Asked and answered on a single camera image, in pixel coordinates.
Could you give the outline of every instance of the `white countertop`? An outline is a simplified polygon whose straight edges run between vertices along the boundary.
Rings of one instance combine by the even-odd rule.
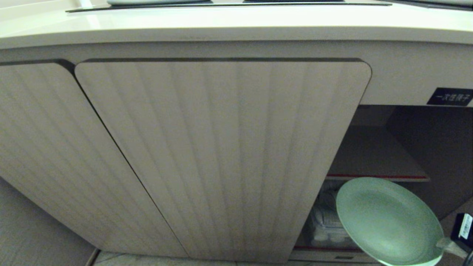
[[[472,11],[402,4],[64,11],[1,22],[0,49],[149,41],[383,40],[473,44]]]

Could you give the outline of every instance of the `tile floor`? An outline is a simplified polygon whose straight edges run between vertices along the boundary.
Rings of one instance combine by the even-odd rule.
[[[377,266],[378,264],[339,264],[289,261],[285,264],[256,264],[231,261],[210,261],[188,258],[152,257],[100,251],[94,266]]]

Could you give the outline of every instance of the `green plate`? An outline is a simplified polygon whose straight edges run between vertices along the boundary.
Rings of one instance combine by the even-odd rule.
[[[409,190],[380,178],[360,177],[337,195],[343,227],[368,255],[388,266],[433,266],[443,230],[430,208]]]

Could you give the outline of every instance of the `label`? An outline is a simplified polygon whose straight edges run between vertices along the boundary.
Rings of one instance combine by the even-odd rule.
[[[463,216],[462,227],[460,227],[460,234],[458,235],[458,238],[463,237],[464,239],[468,239],[472,222],[473,222],[473,217],[465,213],[465,216]]]
[[[473,98],[473,89],[437,88],[428,105],[467,106]]]

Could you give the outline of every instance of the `closed cabinet door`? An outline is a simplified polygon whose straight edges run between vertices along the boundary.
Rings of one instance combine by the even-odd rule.
[[[76,75],[193,258],[283,262],[368,84],[363,62],[83,62]]]
[[[187,256],[61,65],[0,66],[0,132],[0,175],[91,244]]]

